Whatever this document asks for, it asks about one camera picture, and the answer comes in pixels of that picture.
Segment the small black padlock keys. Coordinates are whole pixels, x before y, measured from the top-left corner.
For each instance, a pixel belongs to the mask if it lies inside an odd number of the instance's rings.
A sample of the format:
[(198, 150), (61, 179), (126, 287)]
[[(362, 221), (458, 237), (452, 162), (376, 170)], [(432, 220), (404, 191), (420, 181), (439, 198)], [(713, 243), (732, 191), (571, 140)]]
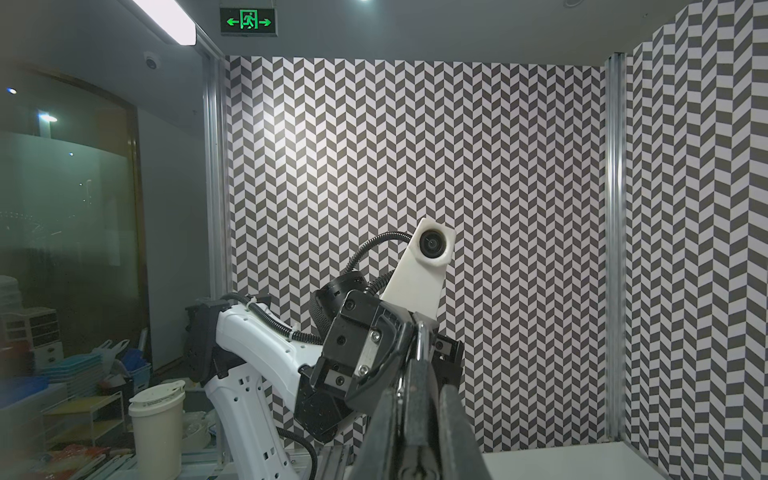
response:
[(431, 320), (418, 322), (414, 353), (407, 363), (398, 467), (400, 479), (439, 479), (441, 475), (437, 383), (430, 357), (433, 327)]

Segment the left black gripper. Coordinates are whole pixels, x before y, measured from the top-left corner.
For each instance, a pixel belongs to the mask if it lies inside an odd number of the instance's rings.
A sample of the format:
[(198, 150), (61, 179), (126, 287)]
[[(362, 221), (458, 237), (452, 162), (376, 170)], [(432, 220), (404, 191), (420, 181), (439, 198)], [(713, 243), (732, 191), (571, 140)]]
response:
[(358, 416), (373, 414), (404, 374), (421, 317), (360, 290), (326, 289), (312, 294), (310, 314), (323, 344), (316, 360), (298, 364), (293, 416), (328, 443)]

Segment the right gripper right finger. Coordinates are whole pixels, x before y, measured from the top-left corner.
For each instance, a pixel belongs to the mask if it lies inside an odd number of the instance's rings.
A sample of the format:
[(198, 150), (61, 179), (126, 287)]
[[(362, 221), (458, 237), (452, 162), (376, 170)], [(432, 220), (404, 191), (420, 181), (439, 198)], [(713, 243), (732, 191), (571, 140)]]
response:
[(491, 480), (478, 447), (473, 425), (455, 386), (444, 386), (437, 409), (443, 479)]

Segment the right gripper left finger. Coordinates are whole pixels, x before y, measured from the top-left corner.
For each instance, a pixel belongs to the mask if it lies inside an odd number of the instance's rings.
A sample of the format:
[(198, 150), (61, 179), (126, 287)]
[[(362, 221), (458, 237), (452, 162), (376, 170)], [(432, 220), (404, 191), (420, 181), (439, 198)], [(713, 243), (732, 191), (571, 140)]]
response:
[(396, 478), (398, 423), (397, 393), (393, 388), (388, 388), (378, 403), (349, 479)]

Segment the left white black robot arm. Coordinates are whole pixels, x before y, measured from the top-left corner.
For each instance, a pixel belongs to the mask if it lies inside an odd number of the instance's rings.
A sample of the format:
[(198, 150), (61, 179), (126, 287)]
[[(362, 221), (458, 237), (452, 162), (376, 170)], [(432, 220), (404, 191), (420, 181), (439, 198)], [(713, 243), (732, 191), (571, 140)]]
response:
[(425, 218), (411, 234), (364, 243), (313, 294), (313, 335), (238, 293), (190, 308), (185, 357), (240, 478), (297, 475), (266, 384), (304, 429), (305, 446), (369, 418), (356, 479), (459, 479), (482, 465), (458, 395), (464, 347), (436, 319), (455, 239)]

